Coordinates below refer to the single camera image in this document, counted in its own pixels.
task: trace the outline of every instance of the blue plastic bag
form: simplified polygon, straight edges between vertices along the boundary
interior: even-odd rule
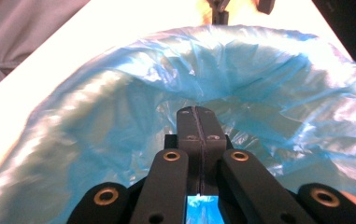
[[[355,62],[314,35],[187,27],[100,55],[39,105],[0,168],[0,223],[64,223],[91,187],[134,184],[188,105],[286,189],[356,195]],[[220,221],[215,200],[190,198],[188,223]]]

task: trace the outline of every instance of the metal screw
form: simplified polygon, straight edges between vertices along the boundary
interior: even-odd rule
[[[207,139],[209,139],[209,140],[219,140],[219,139],[221,139],[219,136],[217,136],[217,135],[209,135],[208,137],[207,137]]]
[[[195,140],[195,139],[197,139],[197,136],[195,136],[195,135],[187,135],[187,139]]]

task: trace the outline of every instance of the brass insert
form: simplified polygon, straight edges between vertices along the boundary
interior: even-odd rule
[[[164,154],[164,159],[166,161],[177,161],[180,158],[180,155],[177,152],[170,151]]]
[[[247,161],[249,156],[245,152],[235,151],[231,154],[231,157],[236,161]]]
[[[340,200],[333,193],[326,189],[312,189],[311,197],[318,203],[328,207],[337,207],[340,205]]]
[[[114,203],[118,198],[119,198],[119,192],[116,189],[104,188],[99,190],[95,194],[95,196],[93,197],[93,201],[98,205],[108,205]]]

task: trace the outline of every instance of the black object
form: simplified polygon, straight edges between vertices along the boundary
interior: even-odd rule
[[[276,0],[259,0],[256,7],[258,11],[270,15],[274,9],[275,3]]]
[[[149,175],[126,189],[90,189],[68,223],[185,223],[187,195],[219,195],[225,223],[356,223],[356,204],[321,184],[285,190],[248,151],[233,148],[213,111],[189,106],[177,113]]]
[[[356,61],[356,0],[312,0]]]
[[[229,13],[225,9],[230,0],[207,0],[207,2],[212,8],[212,24],[227,25]]]

